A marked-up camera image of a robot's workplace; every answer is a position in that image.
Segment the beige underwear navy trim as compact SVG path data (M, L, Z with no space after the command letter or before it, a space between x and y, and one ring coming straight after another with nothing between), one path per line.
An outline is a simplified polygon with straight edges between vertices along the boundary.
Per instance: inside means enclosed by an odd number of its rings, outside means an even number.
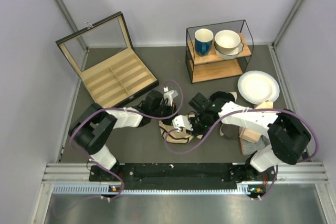
M174 129L174 127L173 124L168 125L165 124L163 121L159 121L159 129L161 132L161 136L165 138L167 132ZM195 137L194 135L192 135L184 128L180 132L178 131L171 132L166 138L166 141L168 143L174 143L174 144L186 144L189 143L194 137Z

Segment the black underwear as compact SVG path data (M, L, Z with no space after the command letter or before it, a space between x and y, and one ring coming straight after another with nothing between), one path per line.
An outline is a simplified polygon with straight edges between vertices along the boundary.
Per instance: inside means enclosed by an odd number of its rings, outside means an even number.
M209 99L214 102L217 98L226 99L232 102L236 102L236 99L237 99L233 93L230 93L230 92L227 93L224 91L217 91L213 93Z

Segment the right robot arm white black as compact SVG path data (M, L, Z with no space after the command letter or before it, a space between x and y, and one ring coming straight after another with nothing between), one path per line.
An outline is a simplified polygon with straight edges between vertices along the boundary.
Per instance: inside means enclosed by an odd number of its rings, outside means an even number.
M244 165L243 179L256 180L268 168L297 164L311 140L311 134L292 111L258 111L236 103L235 93L217 91L210 98L197 93L189 102L197 116L191 120L193 133L207 135L216 123L234 125L259 133L270 143L253 151Z

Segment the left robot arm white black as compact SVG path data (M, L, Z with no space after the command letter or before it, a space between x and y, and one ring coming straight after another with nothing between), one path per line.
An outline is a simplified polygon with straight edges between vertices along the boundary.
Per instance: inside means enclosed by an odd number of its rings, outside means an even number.
M143 127L151 120L170 123L173 116L177 115L177 108L173 103L173 99L177 96L176 90L166 90L164 93L153 90L136 106L109 110L93 103L70 126L69 144L79 145L94 162L102 167L102 176L107 180L114 180L119 174L119 162L106 146L112 130Z

